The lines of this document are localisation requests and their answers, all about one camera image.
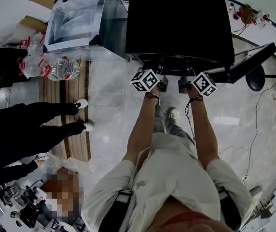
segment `power cord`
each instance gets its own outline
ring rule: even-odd
[[[225,148],[222,152],[219,153],[219,155],[224,153],[227,149],[229,149],[231,147],[234,147],[234,145],[230,145],[229,147]],[[233,160],[231,161],[230,165],[233,164],[233,162],[235,160],[235,156],[234,156]]]
[[[193,101],[203,101],[204,97],[202,95],[198,95],[195,98],[192,98],[189,100],[189,102],[187,103],[186,107],[185,107],[185,115],[187,116],[188,122],[190,123],[190,127],[191,127],[191,131],[192,131],[192,135],[193,135],[193,141],[195,142],[195,135],[194,135],[194,131],[191,125],[191,120],[190,120],[190,103]]]
[[[14,88],[11,91],[11,87],[7,88],[5,90],[5,108],[11,107],[10,100],[11,100],[11,94],[14,92]]]
[[[255,139],[256,139],[256,137],[257,137],[257,134],[258,134],[258,129],[257,129],[257,107],[258,107],[258,103],[259,103],[259,101],[260,101],[260,98],[261,98],[262,95],[264,94],[264,92],[266,92],[266,91],[268,91],[268,90],[271,90],[275,85],[276,85],[276,83],[273,84],[271,88],[268,88],[268,89],[266,89],[265,91],[263,91],[263,92],[261,93],[261,95],[260,95],[258,101],[257,101],[257,104],[256,104],[256,109],[255,109],[255,111],[256,111],[256,119],[255,119],[255,121],[256,121],[256,134],[255,134],[255,137],[254,137],[254,139],[253,139],[253,141],[252,141],[252,143],[251,143],[251,145],[250,145],[250,148],[249,148],[248,167],[247,167],[246,176],[244,177],[244,179],[246,179],[247,176],[248,176],[249,167],[250,167],[250,158],[251,158],[251,153],[252,153],[252,146],[253,146],[253,143],[254,143],[254,141],[255,141]]]

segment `white t-shirt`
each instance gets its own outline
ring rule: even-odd
[[[118,191],[126,188],[132,188],[136,196],[129,232],[146,231],[170,195],[194,211],[222,220],[217,191],[220,187],[230,193],[243,224],[251,212],[247,188],[220,159],[210,162],[205,171],[190,149],[195,150],[188,139],[159,132],[153,135],[150,153],[137,174],[133,163],[121,161],[85,199],[81,215],[90,232],[98,231]]]

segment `wooden pallet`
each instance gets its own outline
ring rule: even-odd
[[[79,61],[80,74],[74,80],[54,82],[49,79],[40,79],[39,92],[43,95],[40,101],[51,103],[75,102],[79,98],[88,98],[89,62]],[[75,121],[88,121],[88,109],[80,109],[75,116],[58,116],[47,125],[62,126]],[[73,157],[88,162],[91,158],[89,133],[69,137],[52,149],[52,153],[63,159]]]

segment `black cloth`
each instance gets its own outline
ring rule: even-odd
[[[34,161],[5,166],[24,157],[46,153],[65,138],[80,134],[84,129],[82,122],[60,127],[42,126],[55,116],[77,113],[78,108],[73,103],[18,104],[0,110],[0,185],[27,176],[37,168]]]

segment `gray pants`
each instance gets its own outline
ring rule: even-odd
[[[189,136],[189,134],[183,131],[181,127],[176,125],[175,119],[173,118],[165,119],[161,106],[158,105],[157,108],[155,109],[153,133],[156,133],[156,132],[165,133],[162,121],[165,121],[165,128],[168,134],[187,138],[195,145],[193,139]]]

